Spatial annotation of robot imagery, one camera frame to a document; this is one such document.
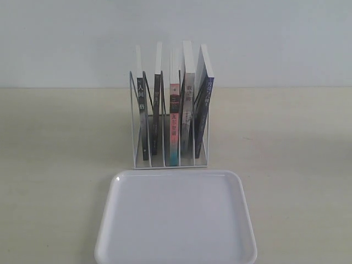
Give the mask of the blue moon cover book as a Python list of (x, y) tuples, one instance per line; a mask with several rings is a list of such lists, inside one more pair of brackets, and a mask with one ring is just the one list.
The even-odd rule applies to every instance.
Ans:
[(214, 72), (206, 44), (201, 44), (196, 69), (197, 96), (195, 100), (195, 158), (200, 157), (202, 139), (214, 83)]

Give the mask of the red teal spine book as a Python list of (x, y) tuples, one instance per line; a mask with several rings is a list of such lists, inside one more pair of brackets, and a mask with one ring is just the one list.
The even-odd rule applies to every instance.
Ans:
[(169, 67), (169, 125), (170, 125), (170, 166), (179, 165), (179, 108), (180, 108), (180, 77), (179, 50), (172, 49)]

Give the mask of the black book with barcode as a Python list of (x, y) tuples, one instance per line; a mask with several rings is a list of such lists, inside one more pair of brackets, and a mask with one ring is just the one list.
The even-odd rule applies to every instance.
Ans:
[(141, 47), (136, 45), (136, 82), (137, 82), (137, 98), (140, 113), (140, 136), (142, 146), (142, 159), (149, 160), (149, 137), (148, 137), (148, 113), (146, 99), (146, 84), (144, 71), (142, 68)]

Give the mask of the dark brown spine book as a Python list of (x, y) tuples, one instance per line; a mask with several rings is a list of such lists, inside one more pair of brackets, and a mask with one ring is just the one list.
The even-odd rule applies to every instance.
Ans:
[(160, 114), (160, 92), (162, 83), (162, 42), (157, 42), (153, 90), (152, 155), (157, 155)]

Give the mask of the white plastic tray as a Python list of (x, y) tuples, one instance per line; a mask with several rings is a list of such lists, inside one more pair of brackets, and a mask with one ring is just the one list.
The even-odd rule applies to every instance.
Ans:
[(254, 263), (240, 178), (229, 170), (126, 170), (113, 177), (97, 263)]

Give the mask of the grey white spine book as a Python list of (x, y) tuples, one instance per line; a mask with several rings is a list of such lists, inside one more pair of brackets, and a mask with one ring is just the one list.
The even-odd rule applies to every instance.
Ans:
[(195, 63), (191, 41), (183, 41), (183, 83), (182, 83), (182, 118), (180, 149), (184, 154), (188, 151), (190, 125), (193, 117), (193, 98), (195, 90)]

